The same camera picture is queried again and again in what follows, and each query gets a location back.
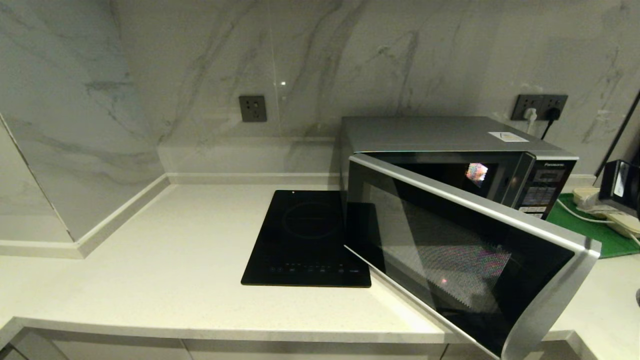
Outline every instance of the white cable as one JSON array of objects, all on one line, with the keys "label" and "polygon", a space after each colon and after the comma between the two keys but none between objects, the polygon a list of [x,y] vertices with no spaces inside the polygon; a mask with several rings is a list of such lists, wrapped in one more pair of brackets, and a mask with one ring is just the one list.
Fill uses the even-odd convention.
[{"label": "white cable", "polygon": [[533,123],[538,118],[538,114],[536,113],[536,108],[528,108],[524,111],[524,118],[529,121],[529,126],[527,126],[527,134],[533,135]]},{"label": "white cable", "polygon": [[630,231],[627,231],[627,234],[640,246],[640,240],[636,238]]},{"label": "white cable", "polygon": [[571,215],[573,215],[573,216],[575,216],[575,217],[577,217],[577,218],[579,218],[581,220],[588,221],[588,222],[597,222],[599,224],[613,224],[613,223],[615,223],[614,221],[611,221],[611,220],[593,220],[593,219],[590,219],[590,218],[582,217],[582,216],[574,213],[573,211],[571,211],[571,209],[568,208],[566,205],[564,205],[562,201],[556,200],[556,202],[558,204],[560,204],[565,210],[567,210]]}]

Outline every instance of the green mat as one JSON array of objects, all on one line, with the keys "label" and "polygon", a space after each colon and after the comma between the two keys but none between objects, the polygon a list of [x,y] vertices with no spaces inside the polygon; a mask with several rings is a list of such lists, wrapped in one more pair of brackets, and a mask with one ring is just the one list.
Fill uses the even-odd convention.
[{"label": "green mat", "polygon": [[[567,205],[567,207],[569,207],[574,213],[582,217],[602,220],[576,209],[576,206],[573,203],[573,194],[561,194],[559,200],[562,201],[563,204]],[[616,256],[637,254],[640,252],[640,247],[632,239],[616,233],[616,231],[607,226],[607,224],[597,224],[594,222],[580,220],[579,218],[569,214],[567,210],[563,209],[562,206],[558,204],[556,204],[551,210],[551,213],[547,217],[547,221],[600,241],[602,243],[600,259],[615,258]]]}]

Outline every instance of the marble wall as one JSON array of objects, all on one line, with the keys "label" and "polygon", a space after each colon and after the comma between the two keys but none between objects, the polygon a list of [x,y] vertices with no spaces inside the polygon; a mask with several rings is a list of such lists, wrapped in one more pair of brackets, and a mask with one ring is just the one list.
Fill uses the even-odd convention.
[{"label": "marble wall", "polygon": [[0,115],[0,240],[71,242]]},{"label": "marble wall", "polygon": [[112,8],[0,0],[0,113],[73,239],[163,174]]},{"label": "marble wall", "polygon": [[[640,83],[628,0],[115,0],[169,172],[336,171],[346,115],[484,115],[568,94],[548,141],[592,174]],[[237,96],[269,120],[242,123]],[[538,134],[544,124],[538,124]]]}]

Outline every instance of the kitchen cabinet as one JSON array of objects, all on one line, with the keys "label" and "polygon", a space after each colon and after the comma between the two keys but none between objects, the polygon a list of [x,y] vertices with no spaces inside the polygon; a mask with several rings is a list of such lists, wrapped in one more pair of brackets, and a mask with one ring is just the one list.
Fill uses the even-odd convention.
[{"label": "kitchen cabinet", "polygon": [[[24,329],[12,344],[27,360],[492,360],[471,344],[180,340],[36,329]],[[525,360],[555,359],[579,357],[565,341],[544,341]]]},{"label": "kitchen cabinet", "polygon": [[16,346],[29,360],[191,360],[178,339],[31,331]]},{"label": "kitchen cabinet", "polygon": [[439,360],[444,344],[184,340],[193,360]]}]

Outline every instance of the double wall socket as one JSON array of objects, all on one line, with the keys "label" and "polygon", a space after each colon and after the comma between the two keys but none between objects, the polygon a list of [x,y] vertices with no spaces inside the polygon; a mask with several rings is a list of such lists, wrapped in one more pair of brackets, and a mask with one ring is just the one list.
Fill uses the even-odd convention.
[{"label": "double wall socket", "polygon": [[549,115],[556,112],[549,110],[557,109],[562,113],[567,98],[567,95],[519,95],[511,120],[526,120],[524,113],[529,108],[536,109],[538,120],[549,120]]},{"label": "double wall socket", "polygon": [[264,96],[240,96],[240,113],[243,122],[267,121]]}]

